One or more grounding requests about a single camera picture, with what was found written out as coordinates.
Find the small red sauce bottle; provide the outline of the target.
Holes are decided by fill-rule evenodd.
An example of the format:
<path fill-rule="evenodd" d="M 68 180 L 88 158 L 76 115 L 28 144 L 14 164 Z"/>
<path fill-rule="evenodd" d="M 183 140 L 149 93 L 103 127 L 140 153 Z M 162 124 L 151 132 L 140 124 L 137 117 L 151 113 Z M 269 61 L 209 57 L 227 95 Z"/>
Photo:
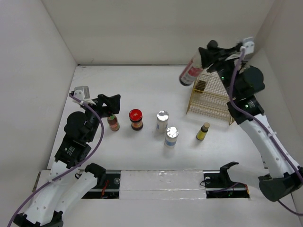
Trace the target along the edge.
<path fill-rule="evenodd" d="M 107 123 L 108 123 L 111 131 L 117 131 L 120 128 L 118 119 L 114 114 L 107 118 Z"/>

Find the glass cruet gold spout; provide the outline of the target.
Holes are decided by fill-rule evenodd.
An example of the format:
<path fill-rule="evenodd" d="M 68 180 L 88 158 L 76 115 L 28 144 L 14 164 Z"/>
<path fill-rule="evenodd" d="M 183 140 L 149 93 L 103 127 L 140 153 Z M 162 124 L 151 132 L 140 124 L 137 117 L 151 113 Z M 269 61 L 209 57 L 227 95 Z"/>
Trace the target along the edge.
<path fill-rule="evenodd" d="M 205 87 L 206 87 L 206 82 L 203 80 L 199 80 L 194 87 L 194 91 L 202 94 L 205 90 Z"/>

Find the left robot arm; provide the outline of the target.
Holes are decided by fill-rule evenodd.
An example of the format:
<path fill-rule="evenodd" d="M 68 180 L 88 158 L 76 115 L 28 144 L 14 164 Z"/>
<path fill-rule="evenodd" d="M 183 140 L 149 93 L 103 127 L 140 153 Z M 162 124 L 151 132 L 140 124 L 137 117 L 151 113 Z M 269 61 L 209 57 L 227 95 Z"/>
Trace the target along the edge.
<path fill-rule="evenodd" d="M 30 206 L 21 213 L 18 208 L 8 226 L 19 227 L 61 227 L 65 216 L 81 198 L 93 187 L 101 187 L 105 183 L 105 168 L 91 163 L 84 172 L 71 184 L 79 167 L 84 164 L 99 148 L 99 138 L 95 148 L 89 143 L 94 140 L 97 129 L 104 135 L 102 118 L 120 112 L 119 94 L 114 96 L 98 95 L 95 99 L 86 97 L 81 90 L 74 90 L 69 97 L 79 104 L 84 112 L 71 113 L 64 127 L 65 136 L 56 152 L 47 181 L 37 188 L 24 202 Z"/>

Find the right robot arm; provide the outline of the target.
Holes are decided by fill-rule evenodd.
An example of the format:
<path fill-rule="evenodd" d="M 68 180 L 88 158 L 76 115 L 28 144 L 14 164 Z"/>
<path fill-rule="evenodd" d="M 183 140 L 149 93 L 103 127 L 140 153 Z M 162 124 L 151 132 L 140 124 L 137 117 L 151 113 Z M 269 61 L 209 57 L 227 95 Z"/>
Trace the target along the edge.
<path fill-rule="evenodd" d="M 220 184 L 222 191 L 238 183 L 254 186 L 272 202 L 300 189 L 303 168 L 283 147 L 255 98 L 255 94 L 265 88 L 263 73 L 253 66 L 240 68 L 247 48 L 208 46 L 206 49 L 200 47 L 199 53 L 202 67 L 207 72 L 218 73 L 230 98 L 227 106 L 231 116 L 250 137 L 268 170 L 267 174 L 261 175 L 238 162 L 230 162 L 220 168 L 213 181 Z"/>

